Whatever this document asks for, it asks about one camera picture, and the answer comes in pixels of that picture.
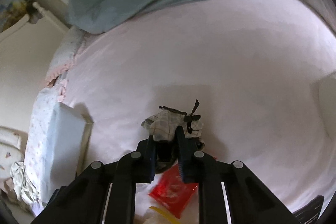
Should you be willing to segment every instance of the checkered cloth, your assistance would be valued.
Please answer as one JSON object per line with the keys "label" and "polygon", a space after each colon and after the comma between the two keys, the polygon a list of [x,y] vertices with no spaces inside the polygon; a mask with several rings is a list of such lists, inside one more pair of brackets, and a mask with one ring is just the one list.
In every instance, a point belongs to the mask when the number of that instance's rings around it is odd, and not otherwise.
{"label": "checkered cloth", "polygon": [[199,120],[201,116],[193,115],[199,103],[196,100],[195,107],[190,115],[176,109],[160,107],[164,109],[160,113],[153,115],[142,122],[142,127],[153,135],[154,141],[172,141],[175,130],[182,126],[186,138],[198,138],[202,134],[203,123]]}

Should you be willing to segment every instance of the silver screw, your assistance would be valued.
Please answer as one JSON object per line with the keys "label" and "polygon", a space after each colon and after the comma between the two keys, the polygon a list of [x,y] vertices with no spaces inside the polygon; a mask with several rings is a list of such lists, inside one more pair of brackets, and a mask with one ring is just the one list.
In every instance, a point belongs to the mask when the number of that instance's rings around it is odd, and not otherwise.
{"label": "silver screw", "polygon": [[138,159],[140,157],[141,157],[141,153],[138,152],[138,151],[134,151],[134,152],[131,153],[131,158],[133,158],[133,159]]}
{"label": "silver screw", "polygon": [[194,152],[194,156],[196,158],[203,158],[204,157],[204,153],[202,151],[195,151]]}
{"label": "silver screw", "polygon": [[233,166],[240,169],[244,166],[244,164],[240,160],[236,160],[233,162]]}
{"label": "silver screw", "polygon": [[91,168],[92,169],[98,169],[101,167],[101,162],[100,161],[94,161],[92,164],[91,164]]}

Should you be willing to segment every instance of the pink bed sheet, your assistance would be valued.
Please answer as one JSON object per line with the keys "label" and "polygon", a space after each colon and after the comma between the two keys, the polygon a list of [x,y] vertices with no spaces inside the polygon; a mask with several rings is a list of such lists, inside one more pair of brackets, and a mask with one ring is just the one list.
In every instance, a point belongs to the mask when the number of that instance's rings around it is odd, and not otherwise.
{"label": "pink bed sheet", "polygon": [[[291,210],[335,191],[335,142],[318,106],[336,39],[299,0],[206,0],[133,18],[96,40],[68,73],[65,103],[94,126],[85,164],[118,160],[166,105],[204,122],[205,151],[243,161]],[[150,205],[136,195],[136,215]],[[193,197],[181,223],[197,223]]]}

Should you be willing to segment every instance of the red plastic wrapper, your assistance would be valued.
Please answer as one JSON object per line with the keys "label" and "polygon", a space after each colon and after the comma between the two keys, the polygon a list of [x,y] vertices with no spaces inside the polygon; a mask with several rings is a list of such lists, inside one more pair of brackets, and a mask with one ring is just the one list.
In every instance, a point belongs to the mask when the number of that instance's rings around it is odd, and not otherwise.
{"label": "red plastic wrapper", "polygon": [[149,195],[180,219],[197,187],[198,183],[183,183],[179,174],[179,166],[174,165],[163,173],[159,183]]}

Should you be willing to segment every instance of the yellow object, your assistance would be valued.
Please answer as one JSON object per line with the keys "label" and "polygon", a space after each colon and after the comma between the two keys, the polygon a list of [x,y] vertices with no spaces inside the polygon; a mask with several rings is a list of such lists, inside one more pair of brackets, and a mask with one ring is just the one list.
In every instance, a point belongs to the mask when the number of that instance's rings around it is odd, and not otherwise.
{"label": "yellow object", "polygon": [[172,224],[181,224],[173,215],[170,213],[165,212],[164,210],[157,208],[155,206],[150,206],[149,209],[152,209],[162,215],[165,219],[167,219]]}

